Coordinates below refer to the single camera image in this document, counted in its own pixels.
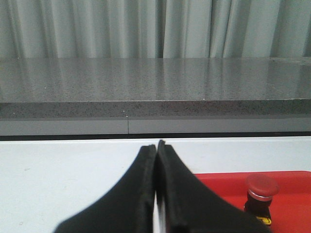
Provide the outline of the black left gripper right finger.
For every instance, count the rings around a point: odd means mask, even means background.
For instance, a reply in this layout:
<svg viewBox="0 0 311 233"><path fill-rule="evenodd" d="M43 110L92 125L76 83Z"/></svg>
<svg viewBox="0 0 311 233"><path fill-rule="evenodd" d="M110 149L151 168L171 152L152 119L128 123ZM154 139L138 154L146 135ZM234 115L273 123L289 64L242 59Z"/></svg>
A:
<svg viewBox="0 0 311 233"><path fill-rule="evenodd" d="M268 233L270 229L215 194L186 167L171 145L160 140L156 196L166 233Z"/></svg>

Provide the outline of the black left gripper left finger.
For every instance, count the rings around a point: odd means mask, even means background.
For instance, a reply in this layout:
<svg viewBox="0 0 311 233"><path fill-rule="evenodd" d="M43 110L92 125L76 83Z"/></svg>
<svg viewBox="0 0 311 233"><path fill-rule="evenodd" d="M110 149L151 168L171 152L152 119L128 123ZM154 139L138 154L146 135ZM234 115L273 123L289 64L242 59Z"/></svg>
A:
<svg viewBox="0 0 311 233"><path fill-rule="evenodd" d="M61 222L57 233L151 233L155 145L142 146L120 180L99 200Z"/></svg>

